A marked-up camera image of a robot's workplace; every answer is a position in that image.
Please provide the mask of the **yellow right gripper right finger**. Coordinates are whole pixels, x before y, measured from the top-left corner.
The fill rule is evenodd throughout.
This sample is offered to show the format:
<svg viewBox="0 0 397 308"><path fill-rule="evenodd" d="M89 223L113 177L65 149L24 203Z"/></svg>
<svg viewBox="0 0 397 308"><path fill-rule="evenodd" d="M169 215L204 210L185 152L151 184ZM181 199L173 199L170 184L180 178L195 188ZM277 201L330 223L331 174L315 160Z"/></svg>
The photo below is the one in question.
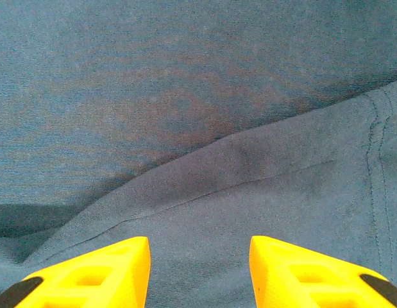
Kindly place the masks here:
<svg viewBox="0 0 397 308"><path fill-rule="evenodd" d="M271 237L251 238L249 269L257 308L397 308L381 274Z"/></svg>

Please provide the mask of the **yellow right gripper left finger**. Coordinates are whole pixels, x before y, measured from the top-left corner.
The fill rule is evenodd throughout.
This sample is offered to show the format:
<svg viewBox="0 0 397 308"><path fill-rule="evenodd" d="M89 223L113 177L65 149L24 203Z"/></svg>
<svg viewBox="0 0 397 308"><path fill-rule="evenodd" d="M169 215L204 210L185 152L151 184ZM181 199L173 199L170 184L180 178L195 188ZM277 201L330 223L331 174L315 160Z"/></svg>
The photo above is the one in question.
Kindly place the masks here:
<svg viewBox="0 0 397 308"><path fill-rule="evenodd" d="M0 294L0 308L144 308L147 237L132 237L31 273Z"/></svg>

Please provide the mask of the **dark blue t-shirt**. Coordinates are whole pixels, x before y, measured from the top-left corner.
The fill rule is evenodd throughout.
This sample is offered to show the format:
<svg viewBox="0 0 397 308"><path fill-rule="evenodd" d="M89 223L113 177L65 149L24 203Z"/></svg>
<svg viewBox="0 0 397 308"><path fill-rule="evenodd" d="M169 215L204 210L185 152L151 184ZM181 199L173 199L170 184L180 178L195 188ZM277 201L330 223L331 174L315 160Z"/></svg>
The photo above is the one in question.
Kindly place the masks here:
<svg viewBox="0 0 397 308"><path fill-rule="evenodd" d="M146 236L146 308L255 308L254 235L397 287L397 0L0 0L0 295Z"/></svg>

